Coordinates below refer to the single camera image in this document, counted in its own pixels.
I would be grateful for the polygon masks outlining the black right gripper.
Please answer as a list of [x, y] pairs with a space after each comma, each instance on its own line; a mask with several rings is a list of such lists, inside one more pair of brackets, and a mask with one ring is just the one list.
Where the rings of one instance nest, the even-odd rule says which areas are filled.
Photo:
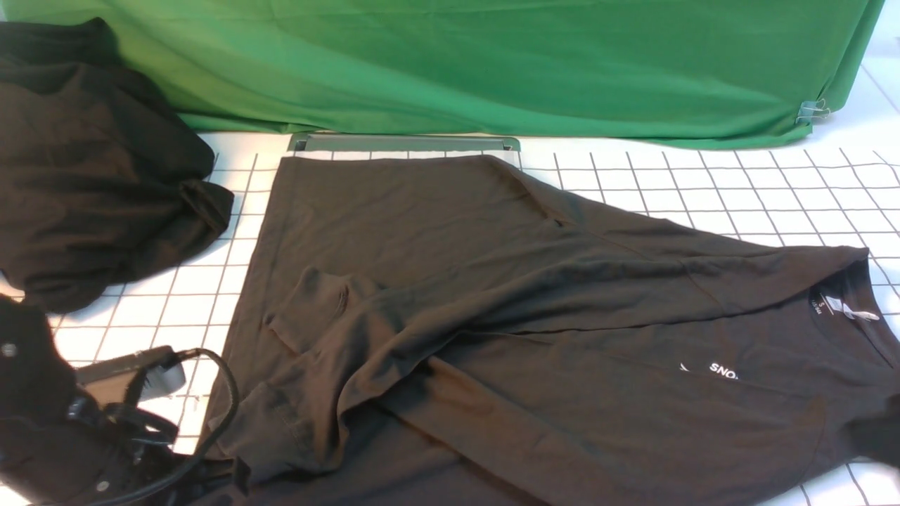
[[848, 459], [899, 468], [899, 395], [841, 411], [841, 449]]

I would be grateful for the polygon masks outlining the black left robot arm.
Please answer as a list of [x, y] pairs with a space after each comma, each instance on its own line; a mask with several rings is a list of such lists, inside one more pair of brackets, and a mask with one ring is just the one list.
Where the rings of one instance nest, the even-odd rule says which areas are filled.
[[[2, 483], [38, 505], [92, 505], [159, 481], [181, 463], [122, 435], [78, 387], [41, 309], [2, 297]], [[84, 419], [70, 417], [86, 399]]]

